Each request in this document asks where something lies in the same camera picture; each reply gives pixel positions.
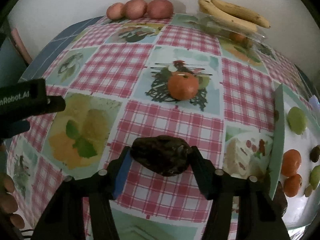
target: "clear plastic tray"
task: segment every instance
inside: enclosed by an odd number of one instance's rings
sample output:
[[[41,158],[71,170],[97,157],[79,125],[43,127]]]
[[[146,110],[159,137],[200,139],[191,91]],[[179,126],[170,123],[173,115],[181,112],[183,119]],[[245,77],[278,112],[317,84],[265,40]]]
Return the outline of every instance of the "clear plastic tray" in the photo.
[[[210,14],[206,14],[198,11],[197,18],[200,24],[200,28],[203,32],[208,33],[210,35],[218,35],[222,37],[226,37],[228,39],[232,39],[230,34],[234,33],[240,34],[242,36],[247,37],[251,41],[255,41],[258,43],[262,43],[267,39],[266,34],[261,30],[259,26],[258,31],[255,33],[244,32],[241,27],[237,27],[237,24],[232,23],[228,24],[223,19],[212,16]]]

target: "tablecloth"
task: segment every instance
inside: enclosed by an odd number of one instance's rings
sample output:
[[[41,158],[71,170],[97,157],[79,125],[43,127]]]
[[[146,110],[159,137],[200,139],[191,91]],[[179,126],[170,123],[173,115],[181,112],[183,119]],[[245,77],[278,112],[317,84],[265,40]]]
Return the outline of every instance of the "tablecloth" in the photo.
[[[137,137],[183,138],[216,167],[231,171],[249,160],[237,153],[231,168],[229,148],[246,145],[257,160],[264,159],[264,150],[267,156],[271,151],[273,92],[280,83],[310,108],[289,59],[267,44],[241,49],[235,41],[210,36],[194,16],[103,17],[68,43],[43,74],[47,94],[62,95],[66,110],[30,117],[30,130],[15,136],[9,149],[14,196],[33,227],[64,176],[91,176]],[[172,67],[208,81],[196,100],[177,102],[168,96],[162,71]],[[111,203],[122,240],[200,239],[211,205],[190,168],[162,177],[135,161],[123,193]],[[87,239],[92,239],[87,199],[84,221]],[[236,227],[235,203],[229,239],[235,239]]]

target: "wall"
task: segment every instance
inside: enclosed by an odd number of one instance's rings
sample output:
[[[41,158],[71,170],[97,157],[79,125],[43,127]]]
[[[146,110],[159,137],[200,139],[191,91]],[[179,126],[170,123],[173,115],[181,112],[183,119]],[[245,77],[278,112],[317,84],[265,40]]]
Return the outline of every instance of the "wall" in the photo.
[[[76,22],[105,14],[109,5],[128,0],[20,0],[9,15],[11,27],[34,58],[59,32]],[[225,0],[251,8],[271,22],[268,43],[310,78],[319,69],[320,30],[300,0]],[[172,0],[175,12],[196,13],[197,0]]]

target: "banana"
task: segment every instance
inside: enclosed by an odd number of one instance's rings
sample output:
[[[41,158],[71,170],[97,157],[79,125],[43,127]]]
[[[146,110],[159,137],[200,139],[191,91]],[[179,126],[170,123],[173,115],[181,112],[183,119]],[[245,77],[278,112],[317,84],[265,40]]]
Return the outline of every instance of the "banana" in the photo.
[[[221,0],[211,0],[211,2],[221,11],[224,11],[234,17],[252,22],[264,28],[270,28],[270,23],[265,17],[250,9]]]
[[[208,14],[220,18],[224,24],[230,27],[241,29],[246,33],[254,33],[258,30],[254,23],[227,14],[216,7],[211,0],[198,0],[198,3],[201,11],[204,12],[204,10],[206,10]]]

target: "checkered tablecloth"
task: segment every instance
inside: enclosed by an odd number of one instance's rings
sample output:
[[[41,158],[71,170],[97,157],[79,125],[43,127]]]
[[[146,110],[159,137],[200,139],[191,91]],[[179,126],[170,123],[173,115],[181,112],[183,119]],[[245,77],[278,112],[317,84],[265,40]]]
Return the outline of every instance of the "checkered tablecloth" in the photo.
[[[107,43],[106,40],[124,23],[107,24],[108,19],[103,17],[89,26],[80,39],[68,46],[43,75],[44,78],[49,77],[69,52],[87,47],[97,48],[68,86],[48,85],[47,93],[65,96],[68,91],[83,91],[85,94],[100,93],[121,99],[124,112],[114,124],[115,135],[108,139],[107,147],[110,150],[104,167],[107,167],[111,160],[118,158],[124,146],[132,145],[135,138],[162,134],[180,137],[190,145],[196,145],[201,154],[217,167],[224,153],[222,148],[226,121],[273,132],[273,81],[285,83],[293,91],[298,91],[293,78],[299,79],[299,74],[294,64],[279,52],[275,52],[277,60],[274,60],[257,51],[268,70],[269,74],[265,74],[249,64],[222,56],[219,40],[195,28],[172,25],[171,19],[143,18],[127,22],[159,23],[165,26],[152,43]],[[222,74],[220,91],[223,99],[220,117],[134,98],[138,79],[152,50],[155,46],[161,45],[205,52],[219,60]],[[25,205],[23,198],[15,193],[21,203],[20,208],[31,225],[36,225],[65,175],[61,169],[41,155],[45,137],[54,118],[55,114],[30,117],[30,131],[19,135],[24,136],[39,153],[35,180],[32,184],[31,205]],[[9,150],[9,171],[13,169],[16,142],[17,137],[13,138]],[[199,192],[191,168],[178,176],[163,177],[137,162],[133,162],[123,193],[116,203],[124,208],[142,212],[147,217],[163,217],[199,224],[207,221],[212,206],[212,202],[205,200]],[[84,220],[87,235],[91,230],[89,214],[86,199]],[[237,222],[233,221],[229,239],[235,239],[236,226]]]

